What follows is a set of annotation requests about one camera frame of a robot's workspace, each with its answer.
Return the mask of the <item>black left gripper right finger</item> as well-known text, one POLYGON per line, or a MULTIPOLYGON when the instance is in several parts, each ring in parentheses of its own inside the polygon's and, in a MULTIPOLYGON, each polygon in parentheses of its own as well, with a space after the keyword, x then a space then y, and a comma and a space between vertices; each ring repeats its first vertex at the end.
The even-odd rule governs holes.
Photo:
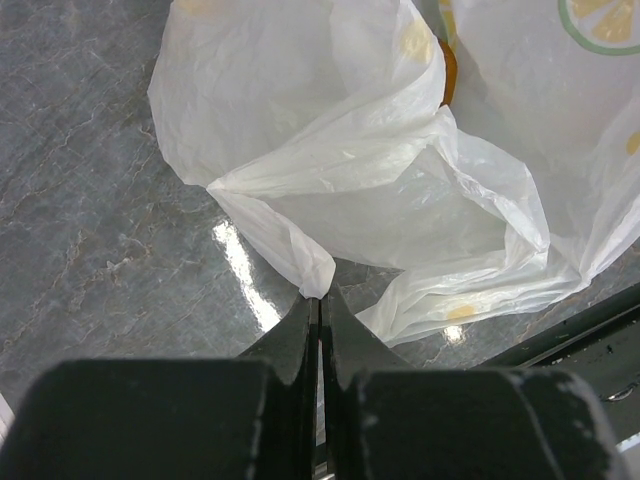
POLYGON ((332 288, 320 304, 326 455, 337 479, 626 479, 603 403, 542 367, 416 369, 332 288))

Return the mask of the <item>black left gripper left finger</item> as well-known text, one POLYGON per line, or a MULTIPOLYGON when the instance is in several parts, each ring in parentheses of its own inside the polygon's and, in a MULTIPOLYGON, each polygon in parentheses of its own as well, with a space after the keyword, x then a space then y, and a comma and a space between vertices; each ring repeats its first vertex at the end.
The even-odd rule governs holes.
POLYGON ((29 389, 5 479, 309 479, 320 304, 233 358, 66 361, 29 389))

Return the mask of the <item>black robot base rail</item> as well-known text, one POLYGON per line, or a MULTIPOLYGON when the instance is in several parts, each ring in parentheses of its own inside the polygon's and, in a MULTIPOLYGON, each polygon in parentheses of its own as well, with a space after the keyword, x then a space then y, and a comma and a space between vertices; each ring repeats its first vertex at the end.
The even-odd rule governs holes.
POLYGON ((562 321, 482 367, 564 369, 587 381, 616 437, 639 433, 639 286, 562 321))

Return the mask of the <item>white printed plastic bag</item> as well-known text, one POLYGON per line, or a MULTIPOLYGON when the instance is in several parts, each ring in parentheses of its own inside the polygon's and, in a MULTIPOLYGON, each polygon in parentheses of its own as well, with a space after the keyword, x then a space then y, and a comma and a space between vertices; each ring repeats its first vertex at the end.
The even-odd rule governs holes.
POLYGON ((535 312, 639 236, 639 5, 175 1, 148 95, 165 161, 307 298, 397 271, 398 344, 535 312))

